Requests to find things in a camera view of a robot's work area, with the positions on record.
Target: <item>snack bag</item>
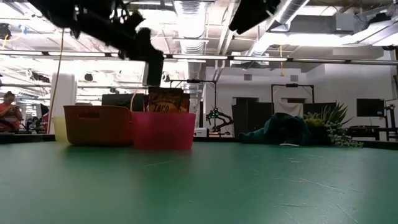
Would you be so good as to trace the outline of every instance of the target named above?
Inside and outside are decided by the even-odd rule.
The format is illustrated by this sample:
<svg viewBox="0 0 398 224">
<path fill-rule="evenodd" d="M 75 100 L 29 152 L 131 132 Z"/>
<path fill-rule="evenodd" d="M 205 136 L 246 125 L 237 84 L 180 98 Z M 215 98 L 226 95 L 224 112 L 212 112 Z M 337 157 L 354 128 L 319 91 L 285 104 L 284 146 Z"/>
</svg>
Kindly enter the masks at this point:
<svg viewBox="0 0 398 224">
<path fill-rule="evenodd" d="M 148 111 L 179 113 L 183 90 L 180 88 L 149 87 Z"/>
<path fill-rule="evenodd" d="M 191 98 L 191 95 L 189 93 L 184 93 L 182 95 L 182 101 L 181 101 L 181 106 L 180 106 L 181 113 L 189 113 L 189 104 L 190 104 L 189 99 L 190 98 Z"/>
</svg>

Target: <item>yellow basket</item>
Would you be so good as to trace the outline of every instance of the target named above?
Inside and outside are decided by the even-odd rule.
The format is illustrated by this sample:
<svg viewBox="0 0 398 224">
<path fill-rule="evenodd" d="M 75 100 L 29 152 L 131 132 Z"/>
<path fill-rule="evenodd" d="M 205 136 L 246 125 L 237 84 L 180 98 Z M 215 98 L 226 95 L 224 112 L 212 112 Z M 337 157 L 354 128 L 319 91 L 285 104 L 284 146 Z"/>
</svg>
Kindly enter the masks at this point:
<svg viewBox="0 0 398 224">
<path fill-rule="evenodd" d="M 65 122 L 64 116 L 57 116 L 53 118 L 54 130 L 55 130 L 55 140 L 58 142 L 67 142 L 67 124 Z"/>
</svg>

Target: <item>green table surface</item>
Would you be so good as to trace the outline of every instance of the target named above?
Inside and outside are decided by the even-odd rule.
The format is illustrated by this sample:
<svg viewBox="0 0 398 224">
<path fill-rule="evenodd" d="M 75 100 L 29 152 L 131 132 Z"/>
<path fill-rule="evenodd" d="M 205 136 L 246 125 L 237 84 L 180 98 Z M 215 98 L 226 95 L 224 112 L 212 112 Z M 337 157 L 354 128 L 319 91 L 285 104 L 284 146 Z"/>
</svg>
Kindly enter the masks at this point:
<svg viewBox="0 0 398 224">
<path fill-rule="evenodd" d="M 398 151 L 0 146 L 0 223 L 398 223 Z"/>
</svg>

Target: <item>woman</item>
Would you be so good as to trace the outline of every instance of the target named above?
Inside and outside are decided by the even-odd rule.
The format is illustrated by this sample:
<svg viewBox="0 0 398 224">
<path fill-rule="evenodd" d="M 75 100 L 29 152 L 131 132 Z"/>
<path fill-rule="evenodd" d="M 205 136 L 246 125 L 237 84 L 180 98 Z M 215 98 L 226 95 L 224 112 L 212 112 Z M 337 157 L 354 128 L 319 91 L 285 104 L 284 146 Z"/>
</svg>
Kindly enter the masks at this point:
<svg viewBox="0 0 398 224">
<path fill-rule="evenodd" d="M 14 129 L 18 130 L 19 123 L 22 120 L 22 113 L 18 106 L 12 104 L 14 100 L 15 95 L 11 91 L 8 91 L 4 95 L 4 102 L 0 103 L 0 119 L 10 122 L 14 126 Z M 1 123 L 0 128 L 10 129 L 9 126 Z"/>
</svg>

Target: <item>pink basket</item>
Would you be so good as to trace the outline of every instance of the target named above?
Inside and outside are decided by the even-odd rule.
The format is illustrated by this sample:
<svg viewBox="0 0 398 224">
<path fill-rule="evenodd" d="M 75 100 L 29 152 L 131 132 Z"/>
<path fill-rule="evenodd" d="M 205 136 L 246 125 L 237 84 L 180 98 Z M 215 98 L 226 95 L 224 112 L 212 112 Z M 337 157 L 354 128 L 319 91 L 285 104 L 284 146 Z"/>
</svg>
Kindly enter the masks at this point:
<svg viewBox="0 0 398 224">
<path fill-rule="evenodd" d="M 195 114 L 132 112 L 134 147 L 138 149 L 191 149 Z"/>
</svg>

